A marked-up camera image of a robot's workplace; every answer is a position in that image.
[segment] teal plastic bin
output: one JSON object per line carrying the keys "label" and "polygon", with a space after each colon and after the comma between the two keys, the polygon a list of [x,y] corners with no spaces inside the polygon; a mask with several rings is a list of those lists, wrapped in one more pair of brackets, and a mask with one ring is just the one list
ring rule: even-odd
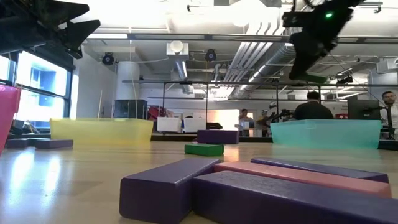
{"label": "teal plastic bin", "polygon": [[381,121],[304,120],[272,123],[274,144],[311,149],[377,149]]}

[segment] green light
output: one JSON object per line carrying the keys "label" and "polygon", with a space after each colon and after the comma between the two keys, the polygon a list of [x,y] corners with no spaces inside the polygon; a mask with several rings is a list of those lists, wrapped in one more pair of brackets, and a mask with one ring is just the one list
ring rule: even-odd
{"label": "green light", "polygon": [[330,18],[332,18],[333,17],[333,13],[332,12],[328,12],[328,13],[326,13],[326,15],[325,15],[325,18],[327,18],[327,19],[330,19]]}

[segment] purple wooden block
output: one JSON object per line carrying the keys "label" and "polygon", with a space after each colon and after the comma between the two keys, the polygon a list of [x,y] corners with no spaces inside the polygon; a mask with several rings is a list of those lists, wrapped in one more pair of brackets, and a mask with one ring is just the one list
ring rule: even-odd
{"label": "purple wooden block", "polygon": [[205,144],[238,144],[239,131],[199,130],[198,143]]}
{"label": "purple wooden block", "polygon": [[29,138],[29,146],[35,146],[36,141],[38,140],[49,140],[49,138]]}
{"label": "purple wooden block", "polygon": [[37,149],[58,149],[64,147],[72,147],[73,140],[41,139],[35,140],[34,144]]}
{"label": "purple wooden block", "polygon": [[218,159],[183,159],[124,177],[120,215],[154,223],[179,223],[191,210],[191,180],[213,171]]}
{"label": "purple wooden block", "polygon": [[398,200],[237,172],[193,179],[193,211],[217,223],[398,223]]}
{"label": "purple wooden block", "polygon": [[7,140],[6,148],[8,149],[20,149],[29,146],[28,139],[10,139]]}
{"label": "purple wooden block", "polygon": [[306,170],[312,172],[319,172],[323,174],[340,175],[344,177],[352,177],[365,180],[373,180],[383,183],[389,183],[388,175],[378,172],[368,172],[363,170],[354,170],[336,166],[326,166],[320,164],[309,164],[306,162],[286,161],[283,159],[270,159],[270,158],[253,158],[251,162],[257,164],[265,164],[277,167],[285,167],[298,170]]}

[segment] pink plastic bin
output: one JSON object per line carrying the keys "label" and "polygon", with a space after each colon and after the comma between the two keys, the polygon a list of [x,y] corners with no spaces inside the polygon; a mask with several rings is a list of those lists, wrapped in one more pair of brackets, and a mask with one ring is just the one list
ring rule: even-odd
{"label": "pink plastic bin", "polygon": [[18,112],[21,89],[0,85],[0,156],[6,145],[14,114]]}

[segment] wooden table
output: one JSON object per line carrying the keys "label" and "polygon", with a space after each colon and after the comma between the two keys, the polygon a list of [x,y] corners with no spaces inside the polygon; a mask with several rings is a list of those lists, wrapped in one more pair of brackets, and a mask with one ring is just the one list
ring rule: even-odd
{"label": "wooden table", "polygon": [[[185,142],[135,147],[75,146],[74,150],[5,150],[0,157],[0,223],[143,223],[119,215],[122,177],[180,159]],[[386,172],[398,198],[398,152],[303,150],[266,143],[225,147],[220,159],[275,157]],[[182,223],[212,223],[191,213]]]}

